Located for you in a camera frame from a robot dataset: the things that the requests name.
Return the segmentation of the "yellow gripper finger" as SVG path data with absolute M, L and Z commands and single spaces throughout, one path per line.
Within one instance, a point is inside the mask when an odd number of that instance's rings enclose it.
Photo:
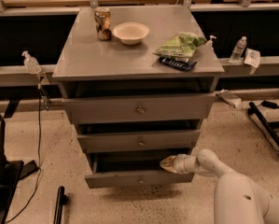
M 172 164 L 174 162 L 175 156 L 169 156 L 163 159 L 160 163 L 161 164 Z
M 170 166 L 170 165 L 166 166 L 166 165 L 161 164 L 160 167 L 167 172 L 177 173 L 176 169 L 173 166 Z

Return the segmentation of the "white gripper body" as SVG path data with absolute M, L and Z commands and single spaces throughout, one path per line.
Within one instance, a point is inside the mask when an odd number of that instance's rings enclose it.
M 179 174 L 194 173 L 196 169 L 196 157 L 179 154 L 174 158 L 173 167 Z

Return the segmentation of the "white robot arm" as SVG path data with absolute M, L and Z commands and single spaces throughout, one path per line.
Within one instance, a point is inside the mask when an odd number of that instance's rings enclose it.
M 214 192 L 215 224 L 279 224 L 279 199 L 246 175 L 222 162 L 210 149 L 197 155 L 178 154 L 160 167 L 175 174 L 194 173 L 218 178 Z

